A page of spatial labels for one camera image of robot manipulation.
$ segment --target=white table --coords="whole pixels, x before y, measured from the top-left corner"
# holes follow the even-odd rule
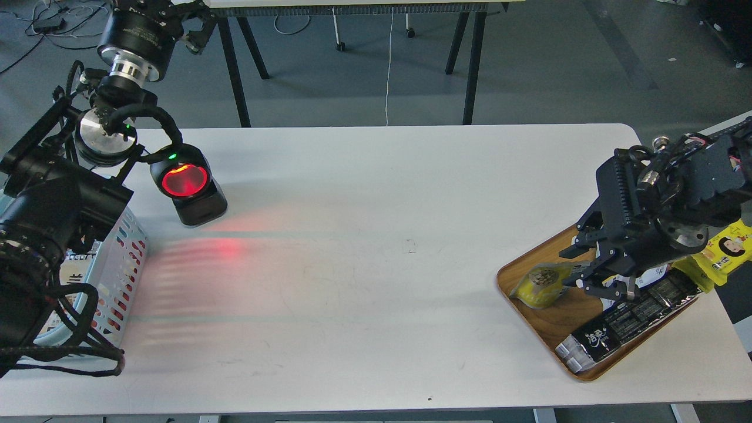
[[[141,130],[141,139],[166,138]],[[573,223],[622,125],[188,129],[229,200],[178,223],[146,166],[152,247],[117,378],[12,371],[0,415],[488,409],[752,396],[715,294],[602,378],[554,362],[496,271]]]

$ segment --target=power cord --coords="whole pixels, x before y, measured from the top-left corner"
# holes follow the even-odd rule
[[[100,36],[102,33],[96,33],[96,34],[85,34],[85,35],[79,35],[75,33],[78,29],[83,28],[94,16],[96,16],[99,11],[107,11],[108,8],[105,6],[106,3],[99,2],[96,5],[86,5],[86,3],[92,3],[98,0],[79,0],[78,5],[75,5],[73,7],[65,6],[63,5],[59,0],[53,0],[50,2],[50,4],[42,9],[39,10],[39,5],[41,2],[36,2],[34,4],[34,7],[32,9],[31,17],[26,19],[23,17],[20,17],[16,12],[13,11],[0,11],[0,14],[10,14],[15,18],[16,20],[21,20],[23,22],[28,22],[29,25],[23,30],[24,34],[26,34],[29,37],[35,37],[35,36],[41,36],[39,40],[34,44],[32,48],[30,48],[26,53],[24,53],[20,58],[18,58],[15,62],[11,63],[7,67],[0,70],[0,75],[3,75],[5,72],[11,70],[15,65],[20,63],[22,60],[24,60],[29,54],[32,53],[37,47],[39,47],[39,44],[45,39],[47,39],[52,45],[58,48],[62,48],[64,50],[88,50],[94,47],[97,47],[96,45],[93,46],[86,46],[86,47],[68,47],[61,44],[56,43],[53,41],[54,38],[88,38],[88,37],[97,37]],[[53,5],[57,7],[57,11],[54,11]],[[53,10],[54,13],[48,17],[44,17],[44,14],[48,11]],[[42,21],[48,21],[53,20],[57,17],[60,17],[60,25],[63,25],[65,20],[63,19],[64,16],[73,17],[75,19],[81,19],[80,22],[73,25],[71,28],[66,29],[61,32],[55,32],[54,28],[49,28],[48,32],[38,32],[36,30],[37,24],[39,24]]]
[[[387,68],[387,95],[384,99],[384,114],[389,126],[389,79],[392,74],[392,33],[394,32],[394,8],[392,8],[392,23],[389,27],[389,67]]]
[[[303,29],[308,28],[308,25],[311,24],[311,15],[308,15],[307,18],[308,18],[308,20],[305,21],[305,25],[301,29],[298,29],[298,30],[293,31],[293,32],[284,32],[281,29],[279,29],[279,26],[277,25],[277,23],[279,22],[280,17],[276,16],[276,17],[274,17],[274,30],[277,31],[277,32],[279,32],[282,35],[295,35],[295,34],[297,34],[299,32],[302,32]]]

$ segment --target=black snack package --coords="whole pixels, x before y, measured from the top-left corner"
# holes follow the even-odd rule
[[[619,303],[580,326],[556,347],[574,373],[594,367],[640,333],[693,301],[700,289],[678,269],[641,290],[635,303]]]

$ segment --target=yellow snack bag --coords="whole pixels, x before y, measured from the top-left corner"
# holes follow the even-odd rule
[[[534,266],[509,293],[531,309],[545,309],[553,304],[568,287],[562,280],[580,272],[587,262],[540,263]]]
[[[702,292],[708,293],[715,289],[715,280],[708,276],[693,257],[690,256],[677,260],[671,264],[671,267],[679,269],[685,275],[689,276],[690,279],[692,279],[692,282],[694,282]]]
[[[737,221],[711,238],[692,259],[716,285],[724,285],[731,271],[752,258],[751,236],[752,228]]]

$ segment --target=red light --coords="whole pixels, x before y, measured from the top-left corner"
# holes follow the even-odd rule
[[[162,189],[172,196],[192,196],[204,189],[208,180],[206,169],[187,164],[165,173]]]

